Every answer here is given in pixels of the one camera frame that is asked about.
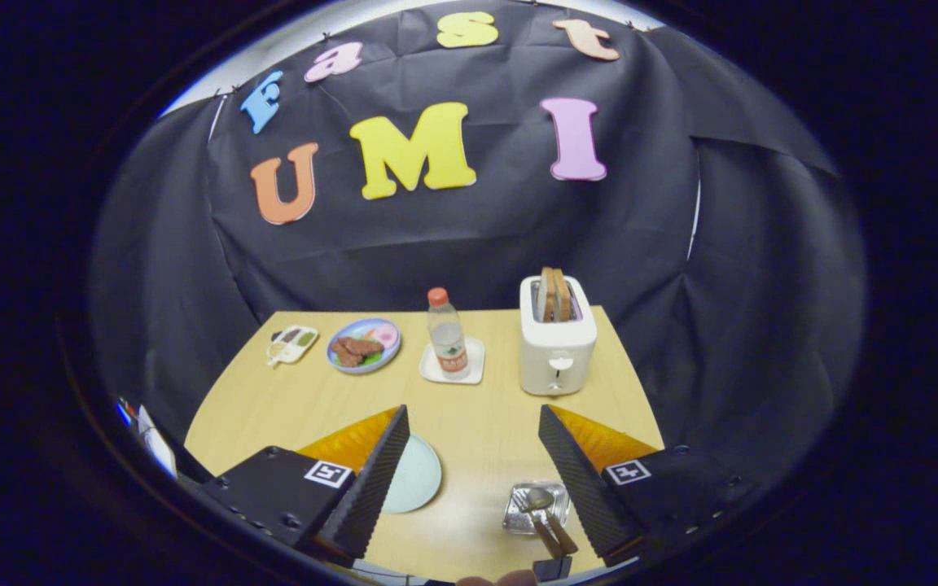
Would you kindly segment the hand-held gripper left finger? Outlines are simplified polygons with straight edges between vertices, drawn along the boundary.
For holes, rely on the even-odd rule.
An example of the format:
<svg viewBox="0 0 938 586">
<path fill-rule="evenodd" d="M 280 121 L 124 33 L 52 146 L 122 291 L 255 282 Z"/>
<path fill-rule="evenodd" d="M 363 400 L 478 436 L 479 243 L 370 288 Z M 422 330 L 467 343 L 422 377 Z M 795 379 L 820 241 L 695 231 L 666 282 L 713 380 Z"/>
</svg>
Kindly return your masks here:
<svg viewBox="0 0 938 586">
<path fill-rule="evenodd" d="M 350 566 L 367 553 L 409 438 L 409 412 L 395 405 L 303 448 L 267 445 L 185 489 L 284 548 Z"/>
</svg>

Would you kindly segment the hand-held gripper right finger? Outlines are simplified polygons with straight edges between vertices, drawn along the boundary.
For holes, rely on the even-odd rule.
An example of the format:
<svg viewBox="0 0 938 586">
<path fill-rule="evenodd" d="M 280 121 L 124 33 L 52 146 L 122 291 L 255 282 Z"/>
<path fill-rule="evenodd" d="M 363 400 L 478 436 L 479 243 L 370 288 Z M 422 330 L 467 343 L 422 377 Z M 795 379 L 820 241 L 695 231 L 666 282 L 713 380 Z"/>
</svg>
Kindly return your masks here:
<svg viewBox="0 0 938 586">
<path fill-rule="evenodd" d="M 688 445 L 656 449 L 570 409 L 540 408 L 539 436 L 607 566 L 655 565 L 729 522 L 755 483 Z"/>
</svg>

